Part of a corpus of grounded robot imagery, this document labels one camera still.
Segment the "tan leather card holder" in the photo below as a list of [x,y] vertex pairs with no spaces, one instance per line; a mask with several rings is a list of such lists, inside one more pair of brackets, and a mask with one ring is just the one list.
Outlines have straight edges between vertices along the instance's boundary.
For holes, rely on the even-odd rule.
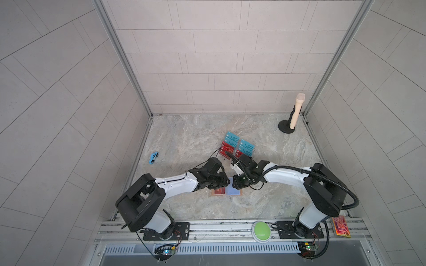
[[233,178],[230,177],[229,180],[230,180],[230,183],[225,187],[226,194],[222,195],[222,196],[242,196],[243,192],[241,190],[233,188],[233,186],[232,186],[232,184],[233,184]]

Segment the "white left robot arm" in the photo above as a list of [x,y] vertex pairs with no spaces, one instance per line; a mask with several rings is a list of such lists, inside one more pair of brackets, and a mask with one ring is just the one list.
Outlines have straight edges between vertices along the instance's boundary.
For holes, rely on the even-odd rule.
[[204,188],[217,190],[229,184],[223,164],[213,157],[204,166],[192,168],[182,175],[166,178],[142,175],[117,199],[115,207],[130,232],[145,228],[168,239],[174,234],[176,223],[167,211],[158,210],[164,200]]

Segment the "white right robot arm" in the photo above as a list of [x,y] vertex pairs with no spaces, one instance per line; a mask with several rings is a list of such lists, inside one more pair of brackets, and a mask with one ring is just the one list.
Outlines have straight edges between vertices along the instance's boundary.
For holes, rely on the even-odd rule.
[[233,188],[243,189],[260,183],[280,183],[305,189],[311,203],[297,215],[288,231],[299,238],[308,238],[311,231],[328,217],[338,217],[343,209],[356,207],[357,197],[327,167],[298,168],[276,165],[269,161],[233,161]]

